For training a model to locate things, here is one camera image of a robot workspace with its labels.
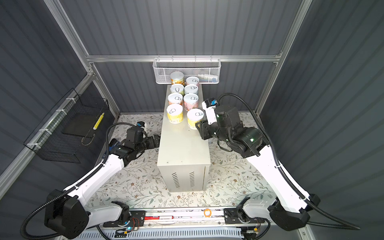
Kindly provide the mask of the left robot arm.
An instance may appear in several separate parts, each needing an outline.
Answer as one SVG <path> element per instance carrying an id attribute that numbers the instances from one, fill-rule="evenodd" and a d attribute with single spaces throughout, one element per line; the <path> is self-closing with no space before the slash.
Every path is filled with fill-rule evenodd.
<path id="1" fill-rule="evenodd" d="M 54 190 L 47 201 L 30 213 L 21 224 L 20 234 L 26 240 L 48 240 L 59 236 L 72 240 L 84 230 L 100 228 L 106 222 L 115 222 L 130 232 L 140 226 L 139 220 L 131 215 L 125 203 L 113 201 L 109 205 L 87 209 L 92 195 L 114 174 L 138 159 L 146 150 L 160 146 L 160 135 L 148 136 L 145 123 L 128 124 L 127 136 L 120 145 L 109 147 L 106 138 L 105 157 L 81 179 L 62 191 Z M 36 236 L 27 232 L 30 220 L 40 211 L 45 211 L 44 225 L 54 234 Z"/>

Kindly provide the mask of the pink labelled can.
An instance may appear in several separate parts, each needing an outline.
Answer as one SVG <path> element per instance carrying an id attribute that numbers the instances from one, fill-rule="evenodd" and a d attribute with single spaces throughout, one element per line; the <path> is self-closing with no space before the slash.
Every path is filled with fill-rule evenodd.
<path id="1" fill-rule="evenodd" d="M 195 76 L 191 76 L 191 77 L 188 77 L 186 79 L 186 84 L 187 85 L 195 85 L 195 86 L 199 86 L 200 84 L 200 79 L 198 77 L 195 77 Z"/>

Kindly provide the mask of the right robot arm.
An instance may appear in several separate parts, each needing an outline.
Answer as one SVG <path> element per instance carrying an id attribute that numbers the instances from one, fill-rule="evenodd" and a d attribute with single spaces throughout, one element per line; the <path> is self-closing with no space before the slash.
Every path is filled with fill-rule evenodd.
<path id="1" fill-rule="evenodd" d="M 216 139 L 227 144 L 226 152 L 236 152 L 246 159 L 268 182 L 276 194 L 270 201 L 245 197 L 234 214 L 225 212 L 231 222 L 249 223 L 263 219 L 285 231 L 312 225 L 324 228 L 360 230 L 360 227 L 337 218 L 319 208 L 320 198 L 305 191 L 280 162 L 276 148 L 254 111 L 256 127 L 245 127 L 236 107 L 221 104 L 218 99 L 203 101 L 206 120 L 195 124 L 203 140 Z"/>

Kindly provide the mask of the can row front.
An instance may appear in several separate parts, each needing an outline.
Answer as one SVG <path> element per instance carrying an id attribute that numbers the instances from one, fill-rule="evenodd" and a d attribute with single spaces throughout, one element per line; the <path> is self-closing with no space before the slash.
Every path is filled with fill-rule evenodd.
<path id="1" fill-rule="evenodd" d="M 180 93 L 171 93 L 167 97 L 169 105 L 179 104 L 183 105 L 184 96 Z"/>

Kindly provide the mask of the green labelled can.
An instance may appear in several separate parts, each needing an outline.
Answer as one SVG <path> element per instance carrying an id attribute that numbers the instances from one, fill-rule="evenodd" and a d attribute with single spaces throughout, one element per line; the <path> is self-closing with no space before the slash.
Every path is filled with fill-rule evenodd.
<path id="1" fill-rule="evenodd" d="M 173 84 L 170 87 L 171 93 L 179 93 L 182 96 L 185 94 L 184 93 L 184 86 L 182 84 Z"/>

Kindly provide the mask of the yellow orange labelled can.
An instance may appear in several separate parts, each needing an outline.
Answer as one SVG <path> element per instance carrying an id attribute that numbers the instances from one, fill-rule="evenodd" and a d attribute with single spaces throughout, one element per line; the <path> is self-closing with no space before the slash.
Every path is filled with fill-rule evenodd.
<path id="1" fill-rule="evenodd" d="M 170 78 L 171 78 L 172 85 L 175 85 L 175 84 L 181 84 L 183 86 L 185 85 L 184 74 L 180 71 L 172 72 L 170 74 Z"/>

